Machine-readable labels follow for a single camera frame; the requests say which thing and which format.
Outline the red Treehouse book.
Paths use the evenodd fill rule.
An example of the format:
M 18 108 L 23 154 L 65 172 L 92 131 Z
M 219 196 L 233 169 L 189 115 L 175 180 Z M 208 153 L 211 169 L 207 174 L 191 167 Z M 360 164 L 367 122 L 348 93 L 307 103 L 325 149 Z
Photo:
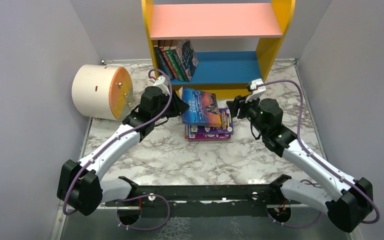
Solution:
M 175 80 L 175 79 L 179 79 L 178 78 L 178 75 L 177 75 L 177 72 L 174 68 L 174 65 L 172 64 L 172 61 L 170 60 L 169 58 L 169 55 L 167 54 L 166 50 L 169 50 L 170 48 L 170 45 L 171 45 L 171 40 L 158 40 L 157 41 L 158 43 L 158 47 L 160 48 L 161 52 L 162 52 L 162 55 L 171 71 L 171 74 L 172 74 L 172 80 Z

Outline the Jane Eyre blue book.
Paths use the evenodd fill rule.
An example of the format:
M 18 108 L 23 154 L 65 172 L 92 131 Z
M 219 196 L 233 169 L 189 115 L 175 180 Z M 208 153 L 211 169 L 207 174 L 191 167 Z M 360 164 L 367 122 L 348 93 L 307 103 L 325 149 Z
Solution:
M 214 128 L 222 125 L 215 93 L 181 87 L 179 94 L 181 100 L 189 105 L 181 116 L 183 124 Z

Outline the green Treehouse book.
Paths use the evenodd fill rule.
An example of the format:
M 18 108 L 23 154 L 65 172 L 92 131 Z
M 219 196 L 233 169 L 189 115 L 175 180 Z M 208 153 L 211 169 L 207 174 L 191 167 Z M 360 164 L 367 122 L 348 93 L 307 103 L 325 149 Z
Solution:
M 181 82 L 188 82 L 189 78 L 186 74 L 186 71 L 184 70 L 182 63 L 180 62 L 179 57 L 176 54 L 174 54 L 174 52 L 175 52 L 175 46 L 172 44 L 172 40 L 171 40 L 169 50 L 166 50 L 166 53 L 168 54 L 169 59 L 172 61 L 175 71 L 178 75 L 178 80 L 180 80 Z

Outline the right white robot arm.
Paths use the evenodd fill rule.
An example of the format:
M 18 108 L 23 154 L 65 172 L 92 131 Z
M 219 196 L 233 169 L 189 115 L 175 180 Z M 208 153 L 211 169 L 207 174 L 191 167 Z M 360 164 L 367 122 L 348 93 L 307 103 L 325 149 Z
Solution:
M 351 233 L 374 210 L 373 185 L 337 169 L 298 139 L 283 123 L 283 110 L 272 98 L 247 101 L 237 96 L 226 102 L 233 118 L 247 119 L 265 147 L 303 170 L 319 184 L 314 189 L 290 177 L 271 183 L 272 196 L 297 201 L 328 216 L 340 230 Z

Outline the Nineteen Eighty-Four dark book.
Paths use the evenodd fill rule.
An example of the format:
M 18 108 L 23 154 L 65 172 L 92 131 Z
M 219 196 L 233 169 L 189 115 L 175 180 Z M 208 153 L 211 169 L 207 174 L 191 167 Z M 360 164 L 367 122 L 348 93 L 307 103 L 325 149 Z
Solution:
M 174 80 L 175 76 L 173 75 L 173 73 L 172 73 L 172 71 L 171 71 L 171 69 L 170 69 L 170 67 L 169 67 L 169 65 L 168 65 L 168 63 L 167 63 L 167 61 L 163 55 L 162 50 L 159 47 L 158 41 L 153 40 L 152 44 L 153 44 L 153 49 L 154 49 L 158 69 L 163 71 L 169 77 L 169 79 L 171 81 Z

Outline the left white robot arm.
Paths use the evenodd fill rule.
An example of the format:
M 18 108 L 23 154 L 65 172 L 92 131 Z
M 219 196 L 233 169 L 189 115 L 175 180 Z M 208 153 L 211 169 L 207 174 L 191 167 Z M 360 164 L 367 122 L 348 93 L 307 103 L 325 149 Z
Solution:
M 88 216 L 105 202 L 104 198 L 121 199 L 120 195 L 110 195 L 104 188 L 101 180 L 105 173 L 154 130 L 157 120 L 181 116 L 189 107 L 174 90 L 166 93 L 157 86 L 146 87 L 140 103 L 107 141 L 84 158 L 69 159 L 62 165 L 56 195 L 63 202 L 63 213 L 68 216 L 79 212 Z

